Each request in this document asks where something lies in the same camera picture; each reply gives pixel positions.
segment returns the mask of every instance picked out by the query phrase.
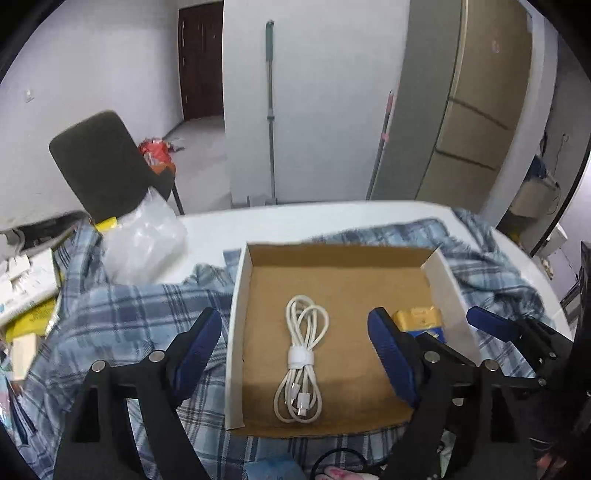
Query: brown door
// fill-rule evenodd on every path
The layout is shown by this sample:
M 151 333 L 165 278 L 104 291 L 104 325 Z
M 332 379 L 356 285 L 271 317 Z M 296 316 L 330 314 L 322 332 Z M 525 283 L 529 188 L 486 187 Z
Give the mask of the brown door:
M 223 2 L 178 11 L 178 61 L 185 120 L 223 115 Z

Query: plaid blanket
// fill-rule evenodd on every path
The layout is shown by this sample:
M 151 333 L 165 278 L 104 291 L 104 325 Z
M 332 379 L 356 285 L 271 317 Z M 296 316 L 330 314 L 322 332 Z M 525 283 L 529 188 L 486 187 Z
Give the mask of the plaid blanket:
M 530 314 L 547 321 L 539 295 L 498 249 L 490 227 L 465 211 L 458 210 L 456 216 L 476 239 L 478 251 L 451 238 L 436 219 L 348 231 L 314 240 L 441 247 L 468 305 L 480 305 L 509 318 Z M 17 437 L 17 446 L 40 478 L 53 476 L 64 415 L 92 362 L 105 359 L 112 365 L 129 364 L 155 349 L 166 349 L 207 306 L 222 314 L 222 335 L 194 395 L 177 411 L 212 479 L 246 478 L 245 463 L 283 453 L 290 453 L 309 471 L 320 455 L 337 447 L 355 449 L 369 463 L 375 463 L 387 456 L 402 435 L 402 426 L 367 434 L 290 440 L 241 437 L 226 432 L 226 341 L 237 253 L 226 253 L 225 270 L 197 265 L 181 284 L 120 286 L 110 284 L 106 278 L 100 240 L 93 227 L 81 223 L 76 235 L 56 252 L 56 261 L 65 273 L 61 320 L 43 343 L 17 408 L 27 429 L 24 437 Z M 531 374 L 512 345 L 477 333 L 484 358 L 497 359 L 508 375 Z M 129 400 L 129 414 L 145 473 L 158 478 L 136 401 Z M 328 457 L 325 464 L 360 467 L 356 458 L 344 453 Z

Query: chair leg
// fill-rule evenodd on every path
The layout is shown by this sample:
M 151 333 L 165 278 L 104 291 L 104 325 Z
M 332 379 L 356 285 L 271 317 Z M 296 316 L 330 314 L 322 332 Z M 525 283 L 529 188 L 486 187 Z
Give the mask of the chair leg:
M 173 195 L 174 201 L 177 202 L 178 212 L 181 215 L 184 215 L 183 204 L 181 203 L 181 199 L 178 196 L 177 184 L 173 183 Z

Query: white table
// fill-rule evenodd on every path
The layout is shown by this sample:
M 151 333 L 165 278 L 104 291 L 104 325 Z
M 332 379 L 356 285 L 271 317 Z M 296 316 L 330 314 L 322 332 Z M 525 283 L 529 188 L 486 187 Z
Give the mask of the white table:
M 298 242 L 346 229 L 408 223 L 422 218 L 437 218 L 452 236 L 476 248 L 474 239 L 452 210 L 432 203 L 309 203 L 227 210 L 181 218 L 188 232 L 186 250 L 163 271 L 158 281 L 182 281 L 198 263 L 223 267 L 224 250 L 242 248 L 247 242 Z M 554 320 L 557 330 L 572 339 L 560 303 L 545 274 L 505 235 L 496 230 L 493 234 L 522 277 L 540 292 L 546 314 Z

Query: black chair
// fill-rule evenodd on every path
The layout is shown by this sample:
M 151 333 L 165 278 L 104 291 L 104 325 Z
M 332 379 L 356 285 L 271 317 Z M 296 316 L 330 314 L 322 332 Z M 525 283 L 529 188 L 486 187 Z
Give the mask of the black chair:
M 184 215 L 174 164 L 156 173 L 115 112 L 101 112 L 73 125 L 51 141 L 49 151 L 95 223 L 133 211 L 149 187 L 166 200 L 173 192 Z

